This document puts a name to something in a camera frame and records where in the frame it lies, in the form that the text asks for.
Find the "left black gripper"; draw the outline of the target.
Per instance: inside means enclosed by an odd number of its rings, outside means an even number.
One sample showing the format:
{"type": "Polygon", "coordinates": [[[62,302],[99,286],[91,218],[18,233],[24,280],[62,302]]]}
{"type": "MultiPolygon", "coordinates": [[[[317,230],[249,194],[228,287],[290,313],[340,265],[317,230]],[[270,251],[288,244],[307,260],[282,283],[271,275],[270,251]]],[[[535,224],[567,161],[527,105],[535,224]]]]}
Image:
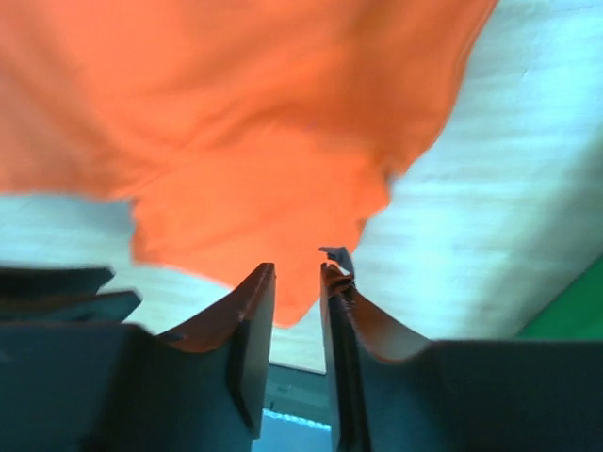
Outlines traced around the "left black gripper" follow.
{"type": "Polygon", "coordinates": [[[100,289],[114,277],[107,266],[1,269],[1,321],[122,322],[141,304],[133,290],[100,289]]]}

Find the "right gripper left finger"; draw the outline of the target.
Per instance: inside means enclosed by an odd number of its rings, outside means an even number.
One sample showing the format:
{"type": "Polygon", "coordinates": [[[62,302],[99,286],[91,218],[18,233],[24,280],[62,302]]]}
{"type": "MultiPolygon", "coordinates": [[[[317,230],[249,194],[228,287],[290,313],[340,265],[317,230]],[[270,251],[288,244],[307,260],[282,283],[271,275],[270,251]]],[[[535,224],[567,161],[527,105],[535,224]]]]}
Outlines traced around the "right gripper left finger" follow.
{"type": "Polygon", "coordinates": [[[5,451],[248,451],[269,371],[275,269],[153,334],[118,322],[1,321],[5,451]]]}

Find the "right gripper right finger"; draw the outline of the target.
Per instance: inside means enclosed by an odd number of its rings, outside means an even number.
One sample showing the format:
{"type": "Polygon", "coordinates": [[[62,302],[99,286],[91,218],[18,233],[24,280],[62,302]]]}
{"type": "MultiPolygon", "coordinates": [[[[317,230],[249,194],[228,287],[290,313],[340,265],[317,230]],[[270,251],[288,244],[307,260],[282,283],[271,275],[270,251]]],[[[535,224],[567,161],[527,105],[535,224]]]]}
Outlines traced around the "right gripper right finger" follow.
{"type": "Polygon", "coordinates": [[[432,340],[328,247],[320,309],[336,451],[598,451],[597,340],[432,340]]]}

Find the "orange t shirt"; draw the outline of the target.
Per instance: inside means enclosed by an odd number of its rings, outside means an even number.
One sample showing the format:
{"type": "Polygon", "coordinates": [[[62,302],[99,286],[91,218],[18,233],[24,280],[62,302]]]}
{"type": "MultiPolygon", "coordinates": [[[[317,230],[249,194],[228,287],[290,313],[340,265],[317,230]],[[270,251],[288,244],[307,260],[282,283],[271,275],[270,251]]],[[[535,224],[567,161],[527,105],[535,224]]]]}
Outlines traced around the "orange t shirt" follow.
{"type": "Polygon", "coordinates": [[[492,1],[5,1],[1,189],[127,200],[133,257],[319,295],[436,141],[492,1]]]}

